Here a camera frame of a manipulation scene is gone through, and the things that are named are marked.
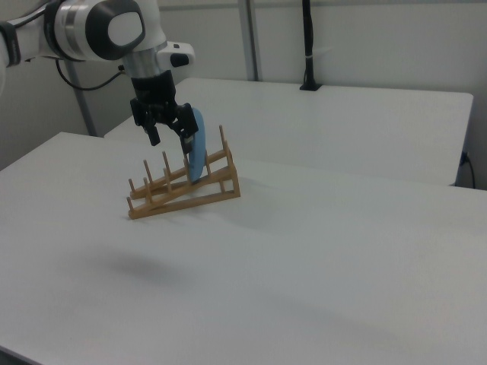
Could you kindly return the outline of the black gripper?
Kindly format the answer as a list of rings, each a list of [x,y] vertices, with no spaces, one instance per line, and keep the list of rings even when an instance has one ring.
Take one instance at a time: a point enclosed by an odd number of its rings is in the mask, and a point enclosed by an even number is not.
[[[184,154],[193,150],[193,137],[199,127],[192,106],[178,105],[171,71],[150,78],[132,78],[135,98],[130,101],[137,126],[142,126],[152,146],[161,140],[156,123],[168,125],[180,138]]]

